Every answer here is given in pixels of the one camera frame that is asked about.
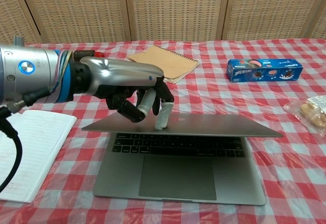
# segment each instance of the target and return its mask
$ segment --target white fingertip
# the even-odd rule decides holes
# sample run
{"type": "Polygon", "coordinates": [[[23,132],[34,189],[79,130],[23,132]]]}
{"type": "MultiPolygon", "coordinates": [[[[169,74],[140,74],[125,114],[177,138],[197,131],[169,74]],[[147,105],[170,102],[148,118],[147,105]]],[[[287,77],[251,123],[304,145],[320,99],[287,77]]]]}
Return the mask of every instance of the white fingertip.
{"type": "Polygon", "coordinates": [[[166,102],[162,103],[162,109],[158,113],[158,118],[155,123],[155,129],[156,130],[162,130],[163,128],[166,128],[168,125],[168,120],[172,111],[174,103],[172,102],[166,102]]]}
{"type": "Polygon", "coordinates": [[[154,89],[149,89],[143,96],[141,103],[138,105],[138,109],[148,116],[148,112],[151,110],[155,101],[156,92],[154,89]]]}

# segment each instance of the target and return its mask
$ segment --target laptop keyboard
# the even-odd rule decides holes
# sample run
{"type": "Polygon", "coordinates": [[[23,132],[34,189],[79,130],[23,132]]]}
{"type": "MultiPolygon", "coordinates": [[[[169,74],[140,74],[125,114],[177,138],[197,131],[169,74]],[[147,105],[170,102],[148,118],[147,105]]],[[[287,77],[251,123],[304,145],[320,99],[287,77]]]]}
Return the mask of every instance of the laptop keyboard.
{"type": "Polygon", "coordinates": [[[245,157],[239,137],[117,133],[113,152],[204,157],[245,157]]]}

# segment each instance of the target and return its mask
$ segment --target white notebook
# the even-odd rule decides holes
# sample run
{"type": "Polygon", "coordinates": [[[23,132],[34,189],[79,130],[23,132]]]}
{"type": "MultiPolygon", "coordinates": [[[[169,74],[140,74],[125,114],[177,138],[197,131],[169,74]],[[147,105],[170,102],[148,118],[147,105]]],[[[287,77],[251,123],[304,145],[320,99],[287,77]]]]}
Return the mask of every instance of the white notebook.
{"type": "MultiPolygon", "coordinates": [[[[41,110],[26,110],[8,118],[22,144],[20,166],[0,199],[30,203],[34,200],[60,148],[76,122],[75,116],[41,110]]],[[[0,134],[0,183],[16,157],[13,141],[0,134]]]]}

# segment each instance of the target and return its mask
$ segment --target woven wall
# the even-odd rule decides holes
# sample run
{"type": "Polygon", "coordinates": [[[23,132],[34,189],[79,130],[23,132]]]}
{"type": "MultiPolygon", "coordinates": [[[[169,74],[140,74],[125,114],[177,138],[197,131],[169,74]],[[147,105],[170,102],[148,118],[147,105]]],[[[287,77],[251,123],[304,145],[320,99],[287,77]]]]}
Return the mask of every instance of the woven wall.
{"type": "Polygon", "coordinates": [[[0,16],[0,43],[12,44],[15,35],[24,37],[28,43],[39,40],[34,32],[36,27],[32,29],[18,0],[0,0],[0,16]]]}
{"type": "Polygon", "coordinates": [[[124,41],[119,0],[27,0],[49,42],[124,41]]]}
{"type": "Polygon", "coordinates": [[[315,0],[229,0],[223,39],[298,38],[315,0]]]}
{"type": "Polygon", "coordinates": [[[221,1],[127,0],[131,36],[134,40],[214,40],[222,28],[221,1]]]}
{"type": "Polygon", "coordinates": [[[326,39],[326,8],[321,18],[319,19],[319,22],[317,23],[311,37],[326,39]]]}

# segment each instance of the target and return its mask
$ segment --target oreo box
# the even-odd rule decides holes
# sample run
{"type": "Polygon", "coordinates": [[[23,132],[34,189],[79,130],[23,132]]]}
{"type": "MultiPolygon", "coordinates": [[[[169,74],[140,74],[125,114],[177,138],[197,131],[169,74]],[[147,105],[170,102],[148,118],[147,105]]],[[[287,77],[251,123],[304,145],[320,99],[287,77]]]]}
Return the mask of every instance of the oreo box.
{"type": "Polygon", "coordinates": [[[229,60],[227,76],[231,82],[297,80],[302,69],[294,59],[229,60]]]}

